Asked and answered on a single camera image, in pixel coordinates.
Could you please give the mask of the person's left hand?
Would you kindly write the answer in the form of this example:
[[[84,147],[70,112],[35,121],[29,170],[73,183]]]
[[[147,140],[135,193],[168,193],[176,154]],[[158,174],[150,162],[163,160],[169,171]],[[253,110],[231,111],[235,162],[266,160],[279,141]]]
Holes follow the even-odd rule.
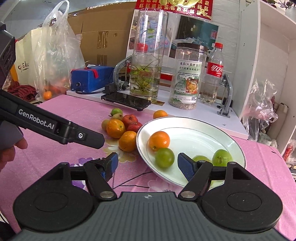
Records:
[[[15,147],[24,150],[28,147],[28,143],[25,138],[22,138],[20,141],[15,143],[12,147],[1,150],[0,152],[0,170],[1,171],[3,170],[3,168],[6,166],[8,162],[11,162],[14,160],[16,155]]]

